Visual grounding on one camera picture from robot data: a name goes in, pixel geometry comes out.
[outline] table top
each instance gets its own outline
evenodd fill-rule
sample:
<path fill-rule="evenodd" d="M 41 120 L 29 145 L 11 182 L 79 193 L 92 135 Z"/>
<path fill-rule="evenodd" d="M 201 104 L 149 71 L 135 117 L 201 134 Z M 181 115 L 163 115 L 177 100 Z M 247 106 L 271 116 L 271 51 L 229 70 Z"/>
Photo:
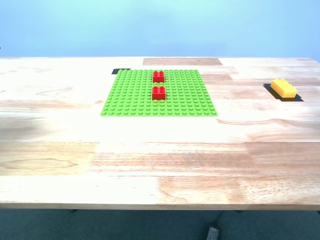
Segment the table top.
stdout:
<path fill-rule="evenodd" d="M 198 70 L 218 116 L 101 117 L 116 68 Z M 0 83 L 0 208 L 320 210 L 310 58 L 0 58 Z"/>

